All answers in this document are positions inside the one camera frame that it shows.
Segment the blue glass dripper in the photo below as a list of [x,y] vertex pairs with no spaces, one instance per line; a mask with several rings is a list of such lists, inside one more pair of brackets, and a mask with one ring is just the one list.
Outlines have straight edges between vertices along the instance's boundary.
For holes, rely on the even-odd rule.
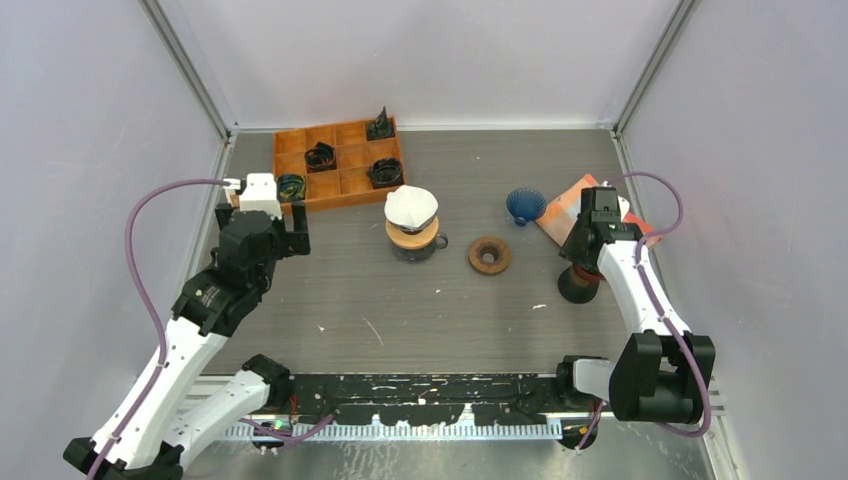
[[513,217],[515,225],[524,227],[544,215],[547,201],[540,192],[534,189],[518,188],[508,194],[506,208]]

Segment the black round base disc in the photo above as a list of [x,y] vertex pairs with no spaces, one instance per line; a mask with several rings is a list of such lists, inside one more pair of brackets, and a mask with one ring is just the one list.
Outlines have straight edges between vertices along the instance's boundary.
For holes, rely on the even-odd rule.
[[568,302],[586,304],[595,298],[600,283],[596,277],[583,275],[579,268],[570,266],[558,277],[557,288]]

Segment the white paper coffee filter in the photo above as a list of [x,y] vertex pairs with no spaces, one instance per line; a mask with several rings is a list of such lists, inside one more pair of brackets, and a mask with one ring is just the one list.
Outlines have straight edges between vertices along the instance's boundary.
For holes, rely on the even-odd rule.
[[384,216],[392,222],[413,225],[437,214],[438,207],[438,200],[429,190],[403,185],[387,194]]

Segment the clear smoky glass dripper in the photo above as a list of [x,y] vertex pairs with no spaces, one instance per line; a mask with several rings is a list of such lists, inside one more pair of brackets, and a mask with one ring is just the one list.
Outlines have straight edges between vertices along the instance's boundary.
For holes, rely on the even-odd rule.
[[426,220],[414,223],[413,225],[392,222],[390,220],[388,220],[388,224],[403,235],[418,235],[427,230],[437,219],[438,216],[434,214]]

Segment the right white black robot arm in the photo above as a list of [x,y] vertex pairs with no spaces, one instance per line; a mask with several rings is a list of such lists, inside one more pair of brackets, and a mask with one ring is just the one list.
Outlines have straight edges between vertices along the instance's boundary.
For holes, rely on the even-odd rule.
[[566,356],[555,384],[558,403],[582,409],[593,397],[622,421],[705,424],[716,349],[676,313],[648,259],[646,234],[621,215],[611,186],[581,190],[576,221],[560,249],[569,263],[560,295],[586,304],[611,288],[629,337],[618,359]]

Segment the grey glass server jug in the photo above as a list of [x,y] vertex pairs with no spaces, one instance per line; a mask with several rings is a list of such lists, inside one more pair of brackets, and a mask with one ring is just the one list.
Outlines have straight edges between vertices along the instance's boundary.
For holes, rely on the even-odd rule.
[[448,244],[448,237],[442,232],[438,232],[434,239],[424,246],[405,248],[393,244],[392,250],[394,255],[401,261],[419,263],[428,260],[437,250],[445,249]]

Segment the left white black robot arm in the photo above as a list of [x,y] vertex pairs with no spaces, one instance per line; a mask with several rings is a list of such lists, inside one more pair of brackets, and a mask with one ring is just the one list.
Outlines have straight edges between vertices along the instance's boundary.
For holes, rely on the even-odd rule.
[[216,209],[219,244],[211,264],[191,277],[173,306],[142,376],[91,437],[72,439],[64,460],[95,479],[179,479],[196,457],[238,420],[285,409],[290,371],[262,354],[186,413],[178,408],[206,365],[269,291],[278,261],[310,252],[306,208],[292,206],[293,228],[279,215]]

